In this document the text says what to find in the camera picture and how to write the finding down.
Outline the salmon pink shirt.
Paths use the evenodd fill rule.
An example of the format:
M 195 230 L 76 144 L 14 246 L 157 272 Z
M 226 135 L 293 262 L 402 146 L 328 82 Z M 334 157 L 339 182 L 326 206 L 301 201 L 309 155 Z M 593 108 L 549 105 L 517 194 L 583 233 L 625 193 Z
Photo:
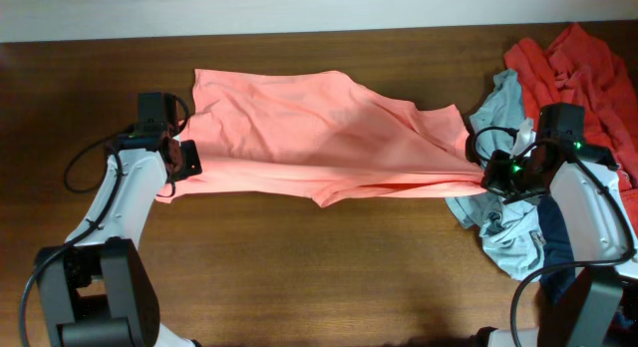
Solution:
M 328 206 L 347 198 L 479 194 L 459 110 L 421 111 L 329 71 L 265 76 L 198 69 L 181 133 L 202 171 L 159 193 L 265 192 Z

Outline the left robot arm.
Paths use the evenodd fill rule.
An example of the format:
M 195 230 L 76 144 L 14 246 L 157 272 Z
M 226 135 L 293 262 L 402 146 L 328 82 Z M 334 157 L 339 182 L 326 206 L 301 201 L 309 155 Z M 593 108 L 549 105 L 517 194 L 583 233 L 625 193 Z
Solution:
M 19 307 L 39 293 L 49 342 L 57 347 L 192 347 L 162 324 L 160 305 L 139 255 L 154 201 L 165 186 L 202 171 L 194 141 L 183 141 L 189 109 L 171 93 L 141 93 L 138 119 L 97 142 L 105 169 L 95 198 L 59 246 L 42 248 Z

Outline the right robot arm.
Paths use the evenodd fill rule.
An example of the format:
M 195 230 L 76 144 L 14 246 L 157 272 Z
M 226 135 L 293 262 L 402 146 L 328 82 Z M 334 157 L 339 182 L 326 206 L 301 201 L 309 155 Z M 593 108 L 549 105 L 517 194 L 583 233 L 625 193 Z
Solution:
M 533 139 L 509 130 L 511 152 L 495 151 L 481 185 L 506 203 L 550 195 L 563 217 L 573 261 L 538 269 L 516 288 L 509 327 L 488 334 L 489 346 L 602 346 L 624 290 L 637 281 L 637 237 L 622 203 L 611 151 L 584 138 L 585 111 L 545 106 Z M 572 269 L 577 276 L 534 329 L 520 329 L 520 296 L 536 277 Z

